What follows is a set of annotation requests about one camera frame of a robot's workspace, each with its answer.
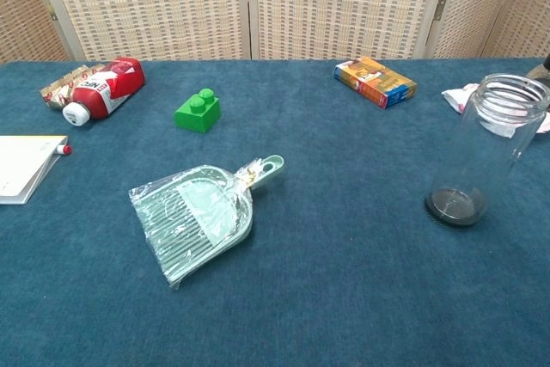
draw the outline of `glass cylinder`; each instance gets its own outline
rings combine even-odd
[[[501,193],[546,115],[550,89],[526,77],[486,76],[472,93],[431,190],[428,210],[445,223],[476,223]]]

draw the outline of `jar base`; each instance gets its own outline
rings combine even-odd
[[[454,188],[441,188],[425,199],[428,211],[439,220],[458,227],[476,223],[486,210],[486,199],[480,191],[473,196]]]

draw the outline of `light green dustpan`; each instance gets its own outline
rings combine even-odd
[[[283,170],[273,155],[231,174],[204,165],[132,189],[130,199],[171,286],[242,241],[252,227],[250,189]]]

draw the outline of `notebook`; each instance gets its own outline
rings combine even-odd
[[[0,136],[0,204],[26,204],[66,136]]]

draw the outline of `woven screen panel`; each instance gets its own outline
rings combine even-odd
[[[239,0],[63,1],[90,60],[244,57]]]
[[[12,60],[68,60],[42,0],[0,0],[0,64]]]
[[[410,58],[427,0],[258,0],[260,58]]]
[[[478,57],[502,1],[448,0],[434,58]]]
[[[496,28],[495,42],[484,55],[519,58],[548,55],[550,0],[510,0]]]

